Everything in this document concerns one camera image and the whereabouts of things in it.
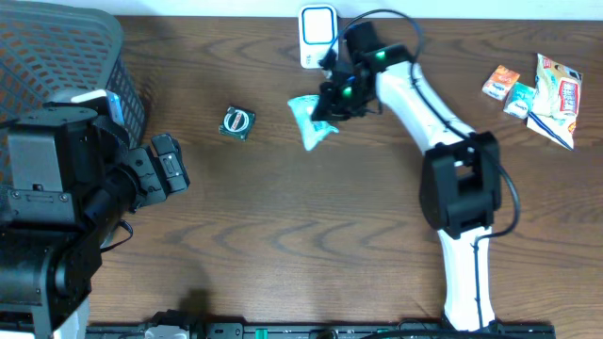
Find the teal snack packet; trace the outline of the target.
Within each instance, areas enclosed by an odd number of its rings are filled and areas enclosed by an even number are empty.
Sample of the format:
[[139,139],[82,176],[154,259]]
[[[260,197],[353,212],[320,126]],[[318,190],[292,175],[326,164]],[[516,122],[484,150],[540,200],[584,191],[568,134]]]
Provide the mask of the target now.
[[304,95],[290,99],[287,102],[301,133],[304,149],[311,152],[328,135],[338,134],[339,130],[326,121],[311,119],[318,105],[317,95]]

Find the orange white tissue pack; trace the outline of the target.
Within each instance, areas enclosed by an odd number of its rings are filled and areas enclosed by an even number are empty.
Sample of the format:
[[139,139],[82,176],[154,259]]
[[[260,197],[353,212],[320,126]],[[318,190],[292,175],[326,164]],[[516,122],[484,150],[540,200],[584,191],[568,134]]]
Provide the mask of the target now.
[[503,101],[519,77],[519,73],[499,65],[483,84],[481,91],[494,99]]

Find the green white tissue pack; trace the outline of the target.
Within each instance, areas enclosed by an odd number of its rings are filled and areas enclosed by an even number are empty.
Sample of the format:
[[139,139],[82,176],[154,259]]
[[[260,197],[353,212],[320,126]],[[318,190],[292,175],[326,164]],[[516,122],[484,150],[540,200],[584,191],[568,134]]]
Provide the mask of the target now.
[[525,119],[533,108],[536,89],[516,82],[510,89],[503,111],[519,119]]

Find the white blue snack bag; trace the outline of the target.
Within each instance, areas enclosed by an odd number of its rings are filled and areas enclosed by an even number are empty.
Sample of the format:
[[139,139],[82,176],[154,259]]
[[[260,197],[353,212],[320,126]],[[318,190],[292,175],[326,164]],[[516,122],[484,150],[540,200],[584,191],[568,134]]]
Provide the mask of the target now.
[[582,78],[580,72],[537,55],[536,92],[526,125],[570,151],[575,147]]

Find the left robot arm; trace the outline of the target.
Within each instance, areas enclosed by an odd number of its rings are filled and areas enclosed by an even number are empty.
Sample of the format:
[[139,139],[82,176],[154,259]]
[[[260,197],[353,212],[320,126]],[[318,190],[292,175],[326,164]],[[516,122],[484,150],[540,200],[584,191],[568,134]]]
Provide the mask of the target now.
[[8,128],[1,228],[1,334],[81,338],[91,280],[124,215],[187,190],[179,142],[132,146],[120,97],[65,89]]

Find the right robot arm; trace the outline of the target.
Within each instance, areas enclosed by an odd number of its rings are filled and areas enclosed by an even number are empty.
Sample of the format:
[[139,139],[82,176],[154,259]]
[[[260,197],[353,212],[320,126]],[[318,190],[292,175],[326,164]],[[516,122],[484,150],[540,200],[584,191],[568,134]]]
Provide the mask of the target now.
[[342,33],[350,61],[329,52],[313,121],[347,121],[365,116],[373,100],[387,106],[422,154],[419,203],[437,232],[444,256],[444,319],[456,331],[492,331],[496,316],[488,282],[487,244],[501,205],[498,145],[462,122],[425,79],[418,55],[385,45],[369,22]]

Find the white barcode scanner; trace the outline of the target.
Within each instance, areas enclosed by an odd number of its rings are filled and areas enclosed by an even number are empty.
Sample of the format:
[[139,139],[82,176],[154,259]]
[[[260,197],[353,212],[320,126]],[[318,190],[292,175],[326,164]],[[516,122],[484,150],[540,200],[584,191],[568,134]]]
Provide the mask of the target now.
[[338,33],[337,12],[328,4],[305,5],[298,13],[300,63],[304,69],[320,69]]

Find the grey plastic mesh basket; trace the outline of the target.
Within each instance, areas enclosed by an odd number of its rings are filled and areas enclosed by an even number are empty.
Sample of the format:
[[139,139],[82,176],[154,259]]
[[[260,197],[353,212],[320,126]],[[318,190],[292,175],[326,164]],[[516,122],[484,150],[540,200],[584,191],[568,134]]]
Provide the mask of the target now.
[[36,110],[64,90],[105,89],[120,97],[129,145],[148,115],[122,59],[118,20],[99,9],[42,2],[1,3],[1,122]]

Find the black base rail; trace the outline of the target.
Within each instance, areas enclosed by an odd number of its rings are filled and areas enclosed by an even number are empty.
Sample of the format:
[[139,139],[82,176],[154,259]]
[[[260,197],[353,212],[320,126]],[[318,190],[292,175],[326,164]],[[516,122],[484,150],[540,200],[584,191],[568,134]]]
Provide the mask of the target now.
[[208,318],[168,310],[139,324],[90,325],[87,338],[144,339],[354,339],[354,338],[531,338],[554,339],[555,328],[545,323],[494,321],[486,328],[456,331],[433,319],[403,319],[398,323],[249,323],[236,318]]

